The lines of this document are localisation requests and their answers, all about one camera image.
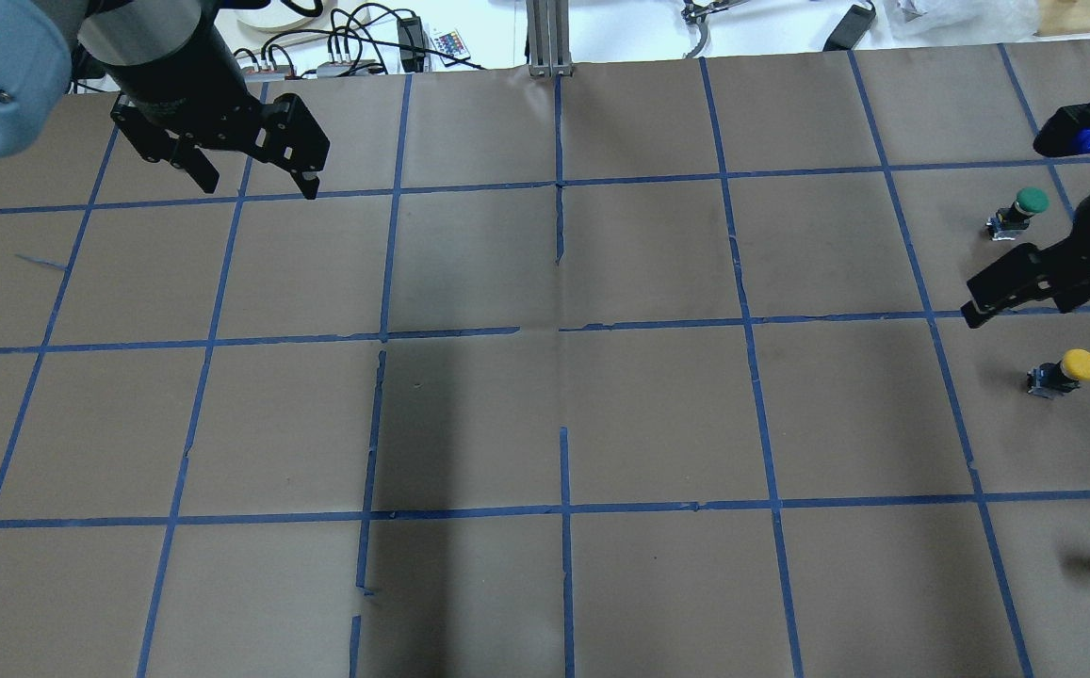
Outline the yellow push button switch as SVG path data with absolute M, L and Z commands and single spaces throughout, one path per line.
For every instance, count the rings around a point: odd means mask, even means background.
M 1053 399 L 1068 395 L 1090 382 L 1090 351 L 1071 348 L 1054 362 L 1041 363 L 1027 373 L 1027 394 Z

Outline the wooden board with stand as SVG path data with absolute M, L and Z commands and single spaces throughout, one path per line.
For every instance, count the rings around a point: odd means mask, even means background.
M 1039 23 L 1036 36 L 1090 35 L 1090 1 L 1036 1 Z

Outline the beige round plate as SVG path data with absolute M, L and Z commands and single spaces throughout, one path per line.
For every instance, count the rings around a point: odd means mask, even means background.
M 277 34 L 308 27 L 312 22 L 320 19 L 320 16 L 304 16 L 282 1 L 269 1 L 264 8 L 234 8 L 231 12 L 239 27 L 261 34 Z

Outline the clear plastic bag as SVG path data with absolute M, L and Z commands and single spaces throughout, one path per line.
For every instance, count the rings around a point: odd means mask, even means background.
M 1017 41 L 1039 29 L 1036 1 L 885 1 L 893 36 Z

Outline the black power adapter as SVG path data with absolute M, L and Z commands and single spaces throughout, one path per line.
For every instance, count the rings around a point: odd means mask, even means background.
M 877 19 L 873 1 L 853 1 L 824 40 L 822 52 L 851 51 L 871 31 Z

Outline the brown paper table cover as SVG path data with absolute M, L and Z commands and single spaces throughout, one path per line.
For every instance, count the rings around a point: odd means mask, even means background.
M 1090 41 L 252 86 L 320 197 L 0 160 L 0 677 L 1090 677 Z

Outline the green push button switch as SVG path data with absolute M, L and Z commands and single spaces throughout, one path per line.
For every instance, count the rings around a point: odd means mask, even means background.
M 1032 219 L 1049 209 L 1051 201 L 1041 187 L 1021 187 L 1008 206 L 989 216 L 983 235 L 996 243 L 1012 243 L 1024 235 Z

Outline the aluminium frame post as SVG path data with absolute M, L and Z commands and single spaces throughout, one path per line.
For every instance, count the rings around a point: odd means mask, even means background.
M 570 1 L 526 1 L 526 65 L 531 77 L 569 77 L 574 71 L 570 50 Z

